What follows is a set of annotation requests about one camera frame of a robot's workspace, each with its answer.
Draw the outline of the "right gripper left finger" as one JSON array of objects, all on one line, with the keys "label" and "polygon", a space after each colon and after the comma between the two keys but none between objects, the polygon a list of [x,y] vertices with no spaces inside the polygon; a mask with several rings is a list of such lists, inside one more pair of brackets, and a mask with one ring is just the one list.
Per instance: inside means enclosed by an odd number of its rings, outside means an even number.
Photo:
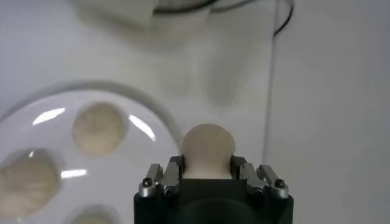
[{"label": "right gripper left finger", "polygon": [[151,164],[146,176],[138,187],[141,198],[152,198],[157,194],[173,197],[179,191],[180,180],[185,170],[183,155],[172,156],[166,169],[160,164]]}]

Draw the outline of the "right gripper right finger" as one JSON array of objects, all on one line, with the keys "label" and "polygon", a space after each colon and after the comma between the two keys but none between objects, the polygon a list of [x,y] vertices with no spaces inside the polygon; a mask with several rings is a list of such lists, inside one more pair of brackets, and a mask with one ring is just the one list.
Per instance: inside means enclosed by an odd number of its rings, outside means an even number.
[{"label": "right gripper right finger", "polygon": [[230,173],[233,179],[246,181],[248,194],[255,196],[267,195],[276,199],[287,199],[289,197],[288,185],[277,176],[269,165],[255,167],[243,157],[231,156]]}]

